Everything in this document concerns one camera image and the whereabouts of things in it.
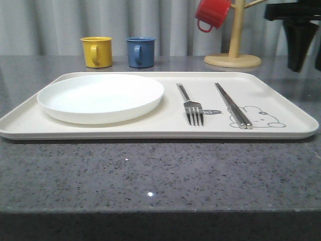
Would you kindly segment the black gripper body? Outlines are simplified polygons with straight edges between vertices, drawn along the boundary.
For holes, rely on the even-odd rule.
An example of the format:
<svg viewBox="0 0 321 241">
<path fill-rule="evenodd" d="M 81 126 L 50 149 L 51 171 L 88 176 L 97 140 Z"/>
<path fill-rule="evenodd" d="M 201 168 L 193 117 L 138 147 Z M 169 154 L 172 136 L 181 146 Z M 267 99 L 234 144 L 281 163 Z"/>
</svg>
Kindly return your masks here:
<svg viewBox="0 0 321 241">
<path fill-rule="evenodd" d="M 320 1 L 267 4 L 264 18 L 269 21 L 285 19 L 320 20 Z"/>
</svg>

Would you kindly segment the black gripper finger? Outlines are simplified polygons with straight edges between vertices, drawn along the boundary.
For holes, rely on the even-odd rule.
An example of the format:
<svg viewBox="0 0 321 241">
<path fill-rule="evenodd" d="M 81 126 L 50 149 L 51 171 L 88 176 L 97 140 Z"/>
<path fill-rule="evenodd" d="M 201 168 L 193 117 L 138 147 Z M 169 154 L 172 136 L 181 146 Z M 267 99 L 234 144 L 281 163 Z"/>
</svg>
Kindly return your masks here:
<svg viewBox="0 0 321 241">
<path fill-rule="evenodd" d="M 309 21 L 284 20 L 283 28 L 287 40 L 288 68 L 300 72 L 319 26 Z"/>
</svg>

